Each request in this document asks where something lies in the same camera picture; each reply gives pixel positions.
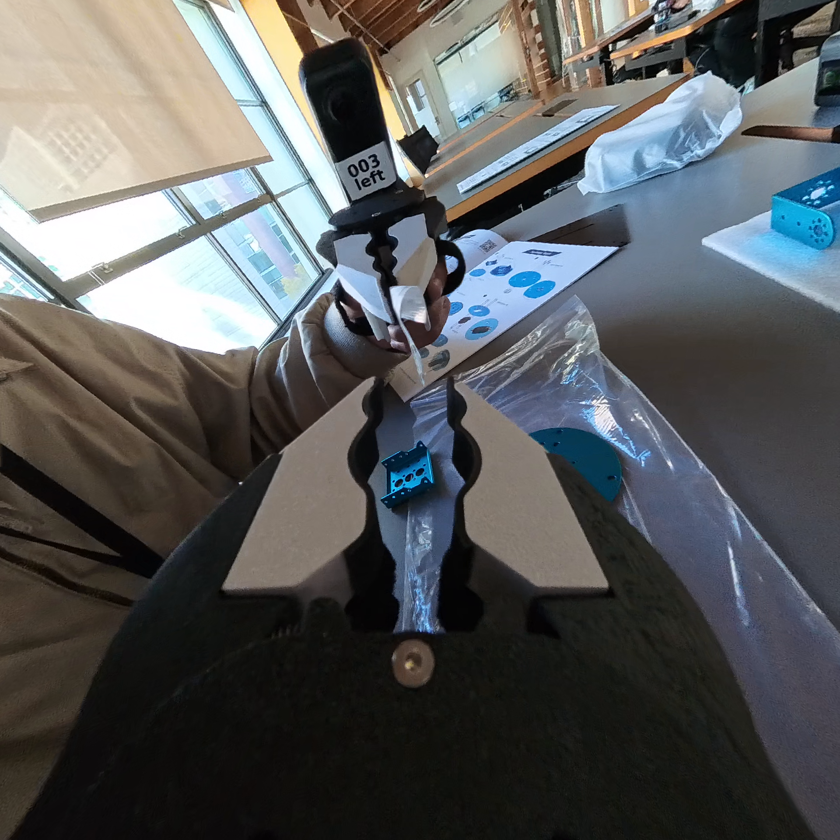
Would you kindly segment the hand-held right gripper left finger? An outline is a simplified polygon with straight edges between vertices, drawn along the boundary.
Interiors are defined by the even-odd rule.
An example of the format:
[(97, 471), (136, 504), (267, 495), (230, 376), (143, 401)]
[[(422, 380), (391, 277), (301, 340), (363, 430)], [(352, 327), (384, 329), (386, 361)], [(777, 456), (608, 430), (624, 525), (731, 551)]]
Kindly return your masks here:
[(384, 382), (370, 378), (280, 453), (227, 573), (226, 595), (328, 597), (349, 616), (387, 617), (387, 548), (370, 478)]

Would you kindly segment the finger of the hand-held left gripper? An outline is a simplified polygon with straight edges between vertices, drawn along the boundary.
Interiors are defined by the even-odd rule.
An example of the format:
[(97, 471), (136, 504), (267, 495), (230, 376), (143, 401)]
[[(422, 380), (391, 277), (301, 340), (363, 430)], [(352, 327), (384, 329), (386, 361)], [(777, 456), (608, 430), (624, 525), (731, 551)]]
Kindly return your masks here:
[(391, 229), (383, 236), (380, 244), (368, 234), (353, 234), (334, 243), (342, 288), (360, 306), (376, 338), (388, 338), (390, 327), (398, 322), (397, 238)]
[(428, 234), (425, 216), (412, 215), (390, 226), (389, 239), (395, 240), (392, 275), (396, 285), (416, 287), (425, 292), (438, 262), (435, 241)]

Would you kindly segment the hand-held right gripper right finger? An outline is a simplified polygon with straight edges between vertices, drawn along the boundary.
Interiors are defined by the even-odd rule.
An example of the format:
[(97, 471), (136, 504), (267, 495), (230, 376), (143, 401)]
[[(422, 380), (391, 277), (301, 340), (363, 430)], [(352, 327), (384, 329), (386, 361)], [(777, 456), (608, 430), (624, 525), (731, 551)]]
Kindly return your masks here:
[(463, 480), (446, 552), (446, 613), (527, 614), (543, 597), (601, 596), (602, 567), (547, 453), (467, 385), (449, 379), (452, 461)]

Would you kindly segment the teal round metal plate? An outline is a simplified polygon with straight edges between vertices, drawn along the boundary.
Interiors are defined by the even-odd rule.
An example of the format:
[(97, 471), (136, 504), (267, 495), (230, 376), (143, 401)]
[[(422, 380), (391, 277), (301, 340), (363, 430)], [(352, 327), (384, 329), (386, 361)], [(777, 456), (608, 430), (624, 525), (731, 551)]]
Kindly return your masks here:
[(573, 427), (546, 427), (530, 433), (547, 453), (559, 455), (608, 502), (623, 486), (623, 466), (617, 450), (597, 434)]

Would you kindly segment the blue square metal bracket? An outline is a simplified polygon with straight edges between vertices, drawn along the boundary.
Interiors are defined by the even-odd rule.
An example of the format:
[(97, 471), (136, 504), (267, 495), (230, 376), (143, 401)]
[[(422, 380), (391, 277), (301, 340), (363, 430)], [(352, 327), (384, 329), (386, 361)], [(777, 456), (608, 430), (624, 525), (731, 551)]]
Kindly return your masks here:
[(435, 485), (432, 458), (423, 441), (409, 450), (389, 455), (381, 465), (385, 469), (385, 494), (381, 503), (389, 510), (428, 493)]

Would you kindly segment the person's left forearm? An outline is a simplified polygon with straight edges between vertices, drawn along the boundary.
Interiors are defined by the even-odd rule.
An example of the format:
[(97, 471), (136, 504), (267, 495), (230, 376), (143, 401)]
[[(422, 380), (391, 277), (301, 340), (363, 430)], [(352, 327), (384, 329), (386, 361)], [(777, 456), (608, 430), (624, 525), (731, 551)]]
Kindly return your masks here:
[(258, 352), (248, 386), (254, 463), (280, 452), (363, 381), (384, 379), (407, 355), (353, 332), (334, 290), (298, 314), (286, 337)]

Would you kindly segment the person's left hand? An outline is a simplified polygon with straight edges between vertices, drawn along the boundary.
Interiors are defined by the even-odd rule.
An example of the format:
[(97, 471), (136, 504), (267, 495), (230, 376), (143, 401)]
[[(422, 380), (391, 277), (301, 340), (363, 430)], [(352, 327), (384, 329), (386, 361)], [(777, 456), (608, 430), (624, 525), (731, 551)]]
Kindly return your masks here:
[(387, 338), (379, 342), (388, 351), (399, 354), (410, 354), (413, 347), (421, 350), (436, 341), (448, 319), (450, 303), (443, 294), (447, 279), (447, 268), (444, 260), (439, 260), (427, 284), (427, 321), (404, 321), (403, 325), (390, 325)]

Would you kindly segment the clear plastic bag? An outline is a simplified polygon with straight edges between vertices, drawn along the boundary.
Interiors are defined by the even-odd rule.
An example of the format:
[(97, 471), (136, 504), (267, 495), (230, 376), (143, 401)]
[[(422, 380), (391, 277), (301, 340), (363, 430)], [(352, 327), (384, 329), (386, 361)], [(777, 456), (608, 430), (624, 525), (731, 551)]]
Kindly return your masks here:
[(457, 382), (524, 432), (574, 427), (622, 464), (616, 509), (662, 555), (705, 614), (773, 765), (820, 838), (838, 838), (838, 628), (709, 468), (602, 352), (572, 297)]

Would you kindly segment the assembly instruction sheet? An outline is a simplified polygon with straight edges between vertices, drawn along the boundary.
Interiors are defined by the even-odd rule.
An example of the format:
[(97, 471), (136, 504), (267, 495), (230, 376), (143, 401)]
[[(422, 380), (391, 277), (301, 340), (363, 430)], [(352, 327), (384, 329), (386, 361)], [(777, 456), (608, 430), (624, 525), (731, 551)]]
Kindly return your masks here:
[(492, 340), (517, 326), (544, 303), (572, 286), (616, 252), (616, 247), (508, 242), (486, 229), (455, 241), (465, 276), (453, 292), (439, 337), (414, 361), (398, 366), (390, 379), (406, 403)]

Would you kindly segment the large window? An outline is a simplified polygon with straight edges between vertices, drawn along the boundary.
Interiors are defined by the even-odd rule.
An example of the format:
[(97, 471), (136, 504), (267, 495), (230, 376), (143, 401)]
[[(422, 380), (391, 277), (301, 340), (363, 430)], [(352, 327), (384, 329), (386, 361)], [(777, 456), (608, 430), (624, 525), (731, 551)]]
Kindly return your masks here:
[(2, 290), (185, 347), (285, 333), (343, 204), (250, 11), (2, 2)]

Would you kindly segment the white paper sheets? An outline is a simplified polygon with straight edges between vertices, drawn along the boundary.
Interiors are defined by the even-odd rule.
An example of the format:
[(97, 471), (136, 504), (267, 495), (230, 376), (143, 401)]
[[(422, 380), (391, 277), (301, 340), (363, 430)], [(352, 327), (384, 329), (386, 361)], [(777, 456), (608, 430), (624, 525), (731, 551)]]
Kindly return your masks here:
[(527, 142), (520, 144), (515, 149), (495, 159), (463, 181), (458, 182), (458, 193), (464, 195), (474, 190), (477, 186), (488, 182), (497, 175), (541, 153), (551, 145), (564, 140), (576, 131), (581, 130), (584, 126), (606, 116), (606, 114), (617, 108), (617, 105), (605, 105), (586, 108), (576, 114), (570, 115), (570, 117), (553, 125)]

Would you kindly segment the black flat pad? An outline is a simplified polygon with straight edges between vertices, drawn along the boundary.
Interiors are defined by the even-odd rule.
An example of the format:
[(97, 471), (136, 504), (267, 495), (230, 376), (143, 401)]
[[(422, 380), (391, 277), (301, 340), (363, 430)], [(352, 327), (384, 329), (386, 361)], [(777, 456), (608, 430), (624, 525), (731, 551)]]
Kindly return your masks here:
[(615, 204), (596, 213), (528, 239), (546, 245), (622, 248), (632, 241), (624, 205)]

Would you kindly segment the white plastic bag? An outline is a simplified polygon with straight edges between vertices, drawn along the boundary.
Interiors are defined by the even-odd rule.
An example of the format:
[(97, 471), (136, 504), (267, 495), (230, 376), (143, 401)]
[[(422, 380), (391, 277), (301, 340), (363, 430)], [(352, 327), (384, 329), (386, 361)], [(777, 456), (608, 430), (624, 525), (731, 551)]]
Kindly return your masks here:
[(600, 136), (586, 152), (581, 194), (612, 193), (702, 161), (742, 122), (740, 91), (710, 72)]

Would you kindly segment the wood-edged table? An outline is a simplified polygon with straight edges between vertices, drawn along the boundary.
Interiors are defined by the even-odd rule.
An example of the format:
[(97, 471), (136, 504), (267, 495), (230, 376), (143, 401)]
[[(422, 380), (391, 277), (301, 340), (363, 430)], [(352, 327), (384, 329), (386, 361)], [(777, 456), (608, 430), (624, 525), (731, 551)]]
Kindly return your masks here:
[(644, 11), (595, 38), (589, 45), (563, 58), (563, 67), (577, 68), (586, 64), (603, 63), (613, 58), (634, 56), (647, 49), (687, 37), (712, 20), (730, 14), (742, 1), (716, 2), (703, 12), (682, 12), (668, 19), (666, 28), (655, 32), (654, 13)]
[[(588, 148), (659, 104), (687, 80), (686, 75), (628, 81), (611, 87), (564, 93), (550, 103), (518, 101), (490, 116), (443, 149), (426, 175), (423, 189), (446, 208), (451, 225), (476, 223), (501, 209), (502, 200), (522, 201), (582, 168)], [(458, 184), (550, 128), (587, 109), (606, 109), (578, 130), (474, 188)]]

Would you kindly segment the white foam sheet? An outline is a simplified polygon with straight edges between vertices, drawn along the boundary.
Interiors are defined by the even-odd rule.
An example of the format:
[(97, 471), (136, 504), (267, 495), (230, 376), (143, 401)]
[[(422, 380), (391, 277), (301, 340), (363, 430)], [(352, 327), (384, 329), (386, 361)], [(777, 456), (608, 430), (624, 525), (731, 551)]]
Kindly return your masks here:
[(710, 234), (701, 243), (750, 270), (839, 312), (839, 245), (815, 249), (774, 230), (770, 212)]

